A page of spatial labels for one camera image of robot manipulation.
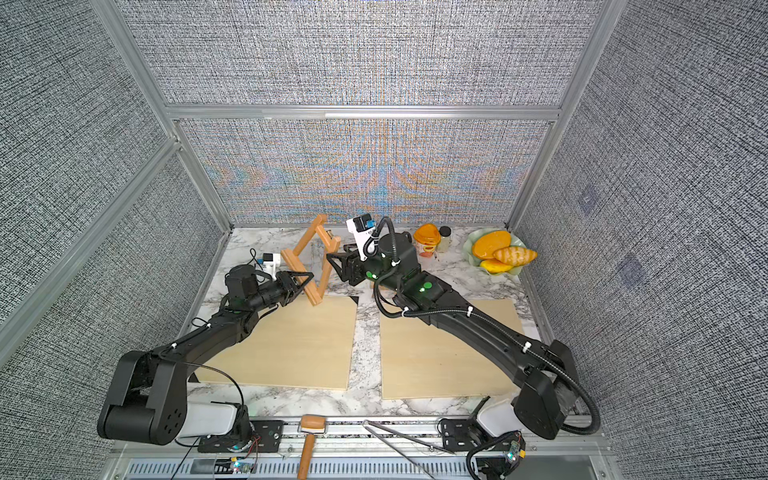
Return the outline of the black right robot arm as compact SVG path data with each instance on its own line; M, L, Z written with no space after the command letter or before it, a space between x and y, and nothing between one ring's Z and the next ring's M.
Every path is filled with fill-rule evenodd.
M520 392L513 417L532 433L553 440L561 431L592 435L601 428L598 406L579 383L570 349L546 345L502 324L466 300L449 283L424 270L403 233L387 234L369 255L357 247L329 253L339 278L373 283L373 297L388 318L417 318L463 341L499 368Z

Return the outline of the wooden easel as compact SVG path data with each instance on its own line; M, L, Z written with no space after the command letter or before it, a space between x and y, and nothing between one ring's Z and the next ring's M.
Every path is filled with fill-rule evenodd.
M312 306L318 306L323 301L329 285L332 266L326 254L338 253L341 247L341 238L326 227L327 221L327 215L319 214L294 247L280 252L283 264L291 271L313 273L320 269L319 279L309 280L304 288Z

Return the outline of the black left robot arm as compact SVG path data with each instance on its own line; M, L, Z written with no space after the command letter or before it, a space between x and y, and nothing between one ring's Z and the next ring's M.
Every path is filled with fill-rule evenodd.
M225 275L227 294L202 327L149 351L121 356L97 420L103 439L166 445L188 415L187 381L220 352L244 341L261 314L285 307L309 285L310 272L271 276L250 264Z

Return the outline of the wooden canvas board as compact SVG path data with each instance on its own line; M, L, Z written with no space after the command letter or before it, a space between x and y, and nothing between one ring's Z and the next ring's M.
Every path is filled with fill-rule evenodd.
M327 296L317 306L300 297L261 319L244 341L198 369L201 382L225 383L214 370L241 386L344 391L348 388L357 304Z
M381 316L380 344L385 400L485 397L519 391L490 360L419 319Z

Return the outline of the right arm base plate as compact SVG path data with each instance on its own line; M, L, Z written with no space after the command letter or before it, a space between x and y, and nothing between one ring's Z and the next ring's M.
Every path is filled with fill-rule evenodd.
M487 433L477 420L481 408L490 399L483 398L468 417L455 419L441 418L437 421L437 431L442 442L442 452L461 453L469 452L482 444L494 439ZM514 452L516 455L525 456L526 441L519 430L507 440L488 447L488 450Z

